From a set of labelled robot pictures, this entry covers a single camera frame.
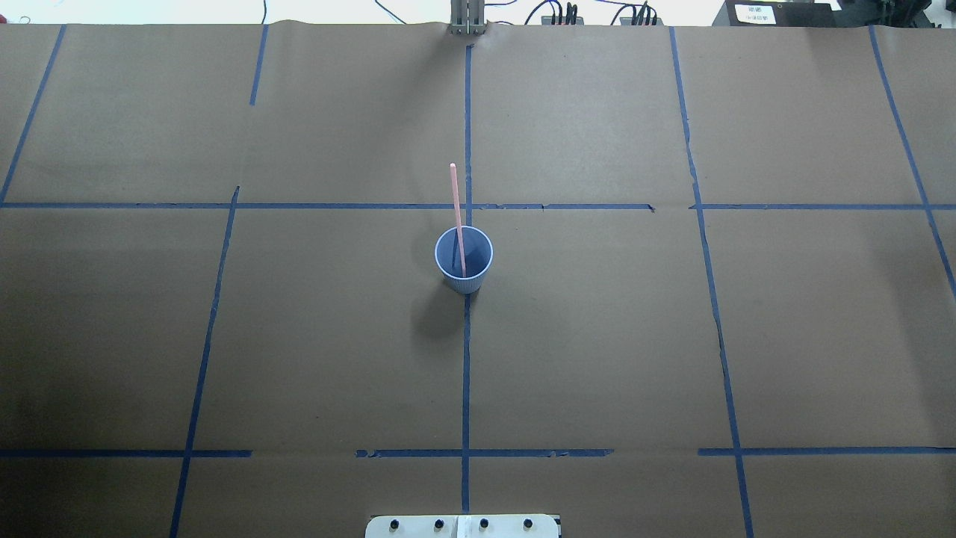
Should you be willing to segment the blue ribbed cup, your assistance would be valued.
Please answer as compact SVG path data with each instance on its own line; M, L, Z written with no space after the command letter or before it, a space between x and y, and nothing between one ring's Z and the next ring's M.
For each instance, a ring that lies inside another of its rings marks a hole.
M481 229L463 226L447 229L435 242L433 255L444 282L460 295L471 295L481 289L493 265L491 238Z

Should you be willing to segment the pink chopstick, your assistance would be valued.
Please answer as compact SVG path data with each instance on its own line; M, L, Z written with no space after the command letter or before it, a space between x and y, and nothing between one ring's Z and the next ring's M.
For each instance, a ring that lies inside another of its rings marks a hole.
M450 163L450 184L456 229L456 242L459 255L459 269L461 273L460 277L465 278L467 276L467 256L465 255L464 225L459 191L459 177L457 166L454 162Z

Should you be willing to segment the black box with label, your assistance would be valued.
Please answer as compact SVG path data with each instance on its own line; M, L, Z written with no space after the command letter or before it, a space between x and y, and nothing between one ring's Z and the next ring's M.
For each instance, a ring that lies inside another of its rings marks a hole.
M836 28L836 11L816 1L723 1L713 27Z

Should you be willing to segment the aluminium frame post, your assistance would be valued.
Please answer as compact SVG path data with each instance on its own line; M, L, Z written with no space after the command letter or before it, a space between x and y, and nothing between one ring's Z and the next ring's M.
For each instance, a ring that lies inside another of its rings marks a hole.
M483 35L487 31L485 0L451 0L448 33L452 35Z

